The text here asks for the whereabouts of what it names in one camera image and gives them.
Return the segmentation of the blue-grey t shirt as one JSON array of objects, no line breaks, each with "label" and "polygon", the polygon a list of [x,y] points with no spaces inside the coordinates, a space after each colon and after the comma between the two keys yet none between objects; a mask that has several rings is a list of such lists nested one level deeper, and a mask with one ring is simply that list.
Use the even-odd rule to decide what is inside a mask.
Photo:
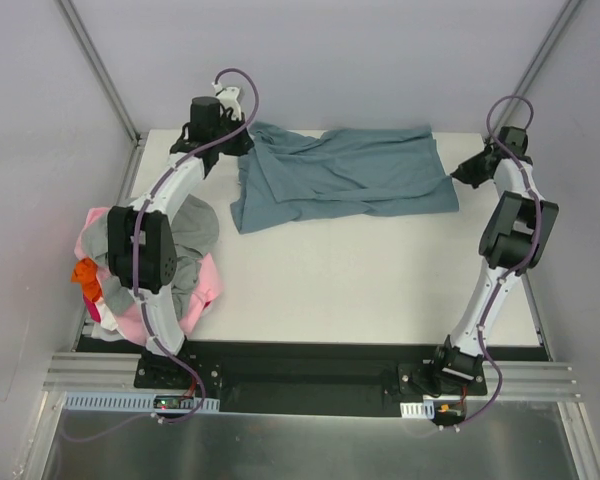
[{"label": "blue-grey t shirt", "polygon": [[239,157],[236,229],[353,215],[455,213],[459,201],[430,127],[337,129],[312,137],[256,122]]}]

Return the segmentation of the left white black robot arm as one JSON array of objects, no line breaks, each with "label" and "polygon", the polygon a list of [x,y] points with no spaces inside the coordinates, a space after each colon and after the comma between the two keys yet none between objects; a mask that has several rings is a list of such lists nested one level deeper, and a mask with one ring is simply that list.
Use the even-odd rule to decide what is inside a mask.
[{"label": "left white black robot arm", "polygon": [[189,396],[202,382],[189,362],[186,338],[222,290],[211,254],[219,220],[192,191],[221,156],[240,156],[253,146],[238,97],[238,89],[229,87],[193,98],[165,171],[106,217],[107,269],[129,298],[113,312],[125,336],[145,349],[136,378],[186,388]]}]

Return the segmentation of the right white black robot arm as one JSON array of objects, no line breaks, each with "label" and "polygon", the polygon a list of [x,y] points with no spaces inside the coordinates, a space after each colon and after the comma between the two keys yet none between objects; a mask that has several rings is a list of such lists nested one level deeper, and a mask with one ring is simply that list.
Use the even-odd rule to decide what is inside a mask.
[{"label": "right white black robot arm", "polygon": [[546,248],[559,206],[539,193],[526,155],[525,129],[505,126],[484,150],[461,163],[452,177],[473,188],[491,180],[498,204],[481,236],[482,257],[474,292],[461,320],[433,359],[403,379],[416,391],[438,397],[476,387],[489,359],[487,342],[504,300]]}]

